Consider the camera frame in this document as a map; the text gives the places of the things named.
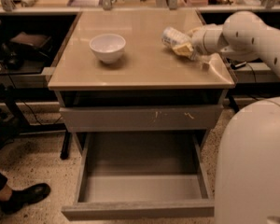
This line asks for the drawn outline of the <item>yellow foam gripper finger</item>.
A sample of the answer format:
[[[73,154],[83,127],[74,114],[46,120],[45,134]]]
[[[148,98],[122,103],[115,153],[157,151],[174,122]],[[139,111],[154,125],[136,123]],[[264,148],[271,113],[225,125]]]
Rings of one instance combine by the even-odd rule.
[[[196,27],[193,29],[190,29],[187,31],[187,35],[189,37],[194,37],[194,36],[202,36],[205,33],[205,30],[203,27]]]
[[[175,45],[173,47],[173,51],[177,56],[191,58],[194,52],[194,48],[190,44],[190,42],[188,42],[184,44]]]

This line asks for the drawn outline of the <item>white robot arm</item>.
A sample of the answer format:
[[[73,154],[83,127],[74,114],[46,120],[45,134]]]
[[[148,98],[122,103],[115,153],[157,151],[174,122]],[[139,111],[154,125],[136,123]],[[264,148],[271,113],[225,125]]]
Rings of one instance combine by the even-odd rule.
[[[201,55],[261,59],[280,78],[280,30],[250,11],[188,31]],[[217,154],[214,224],[280,224],[280,97],[244,107]]]

